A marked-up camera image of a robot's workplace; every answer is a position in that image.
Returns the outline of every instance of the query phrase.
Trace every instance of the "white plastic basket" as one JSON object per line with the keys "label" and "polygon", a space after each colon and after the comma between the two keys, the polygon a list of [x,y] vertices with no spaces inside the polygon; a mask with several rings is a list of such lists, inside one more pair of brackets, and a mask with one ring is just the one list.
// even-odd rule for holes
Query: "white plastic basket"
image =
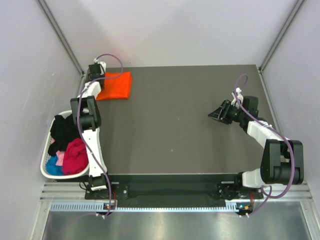
{"label": "white plastic basket", "polygon": [[[63,116],[64,118],[68,117],[71,114],[72,114],[71,110],[63,111],[63,112],[59,113],[59,115]],[[50,129],[51,129],[54,121],[55,121],[55,119],[52,120]],[[51,140],[52,140],[52,137],[51,137],[50,130],[49,130],[48,136],[46,137],[46,142],[45,142],[45,146],[44,146],[44,150],[43,150],[43,154],[42,154],[42,159],[41,159],[41,165],[40,165],[41,173],[46,178],[48,178],[48,179],[74,179],[74,178],[77,178],[77,177],[80,177],[80,176],[83,176],[83,175],[86,175],[89,173],[89,164],[88,164],[88,166],[86,166],[86,168],[82,172],[79,172],[77,174],[57,176],[57,175],[51,175],[50,173],[48,173],[47,172],[47,162],[51,158],[51,156],[48,154],[48,149],[51,144]]]}

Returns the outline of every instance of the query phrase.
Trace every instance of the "white wall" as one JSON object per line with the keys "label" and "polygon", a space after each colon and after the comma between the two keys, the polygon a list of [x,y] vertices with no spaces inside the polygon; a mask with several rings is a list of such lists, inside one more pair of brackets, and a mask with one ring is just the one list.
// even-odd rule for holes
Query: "white wall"
{"label": "white wall", "polygon": [[49,124],[70,108],[80,77],[35,0],[2,1],[0,36],[0,239],[25,240]]}
{"label": "white wall", "polygon": [[260,65],[295,1],[47,0],[82,68]]}
{"label": "white wall", "polygon": [[307,0],[265,77],[286,136],[304,148],[305,178],[320,211],[320,1]]}

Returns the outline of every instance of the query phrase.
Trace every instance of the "orange cloth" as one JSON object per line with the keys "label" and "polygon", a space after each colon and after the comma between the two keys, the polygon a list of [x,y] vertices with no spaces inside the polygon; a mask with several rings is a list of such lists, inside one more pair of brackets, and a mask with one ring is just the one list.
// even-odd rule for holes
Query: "orange cloth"
{"label": "orange cloth", "polygon": [[[119,73],[106,72],[106,77],[114,77]],[[104,88],[96,97],[97,101],[108,99],[128,99],[132,83],[131,72],[123,72],[121,76],[104,80]]]}

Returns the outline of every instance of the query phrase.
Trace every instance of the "blue cloth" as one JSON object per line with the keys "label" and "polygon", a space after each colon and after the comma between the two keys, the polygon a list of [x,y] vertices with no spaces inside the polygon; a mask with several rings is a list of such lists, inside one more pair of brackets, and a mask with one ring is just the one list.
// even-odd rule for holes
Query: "blue cloth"
{"label": "blue cloth", "polygon": [[46,171],[55,176],[62,176],[64,173],[62,172],[62,166],[56,166],[56,162],[58,161],[57,156],[52,156],[46,163]]}

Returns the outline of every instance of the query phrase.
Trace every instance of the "gray tabletop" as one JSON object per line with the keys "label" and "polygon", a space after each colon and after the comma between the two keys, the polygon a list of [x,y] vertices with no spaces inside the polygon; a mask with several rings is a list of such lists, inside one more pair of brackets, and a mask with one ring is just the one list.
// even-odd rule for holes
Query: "gray tabletop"
{"label": "gray tabletop", "polygon": [[263,148],[238,123],[208,118],[232,100],[236,79],[273,124],[255,65],[133,67],[130,98],[99,101],[100,144],[110,174],[238,173],[260,167]]}

